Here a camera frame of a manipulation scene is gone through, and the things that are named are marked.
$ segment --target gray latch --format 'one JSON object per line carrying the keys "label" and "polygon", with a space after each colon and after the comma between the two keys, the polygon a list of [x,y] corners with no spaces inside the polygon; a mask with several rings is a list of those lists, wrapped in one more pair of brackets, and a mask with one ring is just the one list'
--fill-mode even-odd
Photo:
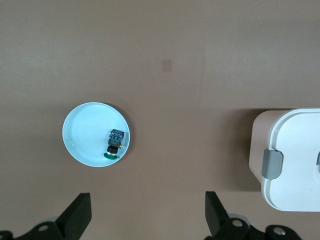
{"label": "gray latch", "polygon": [[276,179],[281,174],[284,156],[280,151],[265,149],[262,163],[262,176],[265,179]]}

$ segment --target white container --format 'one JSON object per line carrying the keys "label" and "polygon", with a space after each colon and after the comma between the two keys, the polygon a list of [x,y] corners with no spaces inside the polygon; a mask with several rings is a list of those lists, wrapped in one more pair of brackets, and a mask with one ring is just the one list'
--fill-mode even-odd
{"label": "white container", "polygon": [[249,166],[275,209],[320,212],[320,108],[272,110],[254,121]]}

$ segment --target small electronic component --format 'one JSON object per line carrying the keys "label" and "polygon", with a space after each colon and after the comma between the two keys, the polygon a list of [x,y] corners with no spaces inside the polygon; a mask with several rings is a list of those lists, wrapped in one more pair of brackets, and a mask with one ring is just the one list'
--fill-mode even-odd
{"label": "small electronic component", "polygon": [[125,133],[120,130],[113,129],[109,135],[108,148],[104,157],[107,159],[115,160],[117,159],[118,149],[122,147],[122,141],[124,139]]}

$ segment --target bolt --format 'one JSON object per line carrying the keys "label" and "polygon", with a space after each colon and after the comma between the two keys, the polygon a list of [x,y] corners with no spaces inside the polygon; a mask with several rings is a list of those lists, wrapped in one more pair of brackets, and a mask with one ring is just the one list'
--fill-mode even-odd
{"label": "bolt", "polygon": [[48,228],[49,228],[48,225],[42,225],[41,227],[38,228],[38,231],[39,231],[39,232],[42,232],[42,231],[47,230]]}
{"label": "bolt", "polygon": [[237,219],[233,220],[232,224],[233,224],[233,226],[238,227],[238,228],[241,228],[243,226],[242,222]]}
{"label": "bolt", "polygon": [[273,231],[278,235],[282,235],[282,236],[286,235],[286,231],[283,230],[281,227],[275,227]]}

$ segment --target white plate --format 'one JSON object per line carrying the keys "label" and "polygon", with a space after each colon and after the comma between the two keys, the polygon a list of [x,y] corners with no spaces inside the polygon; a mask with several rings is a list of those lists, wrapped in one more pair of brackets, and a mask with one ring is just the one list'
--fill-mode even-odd
{"label": "white plate", "polygon": [[[124,132],[122,148],[117,159],[104,157],[110,132]],[[68,152],[80,163],[91,167],[106,167],[119,161],[130,143],[130,131],[124,117],[113,107],[100,102],[88,102],[77,106],[65,118],[62,138]]]}

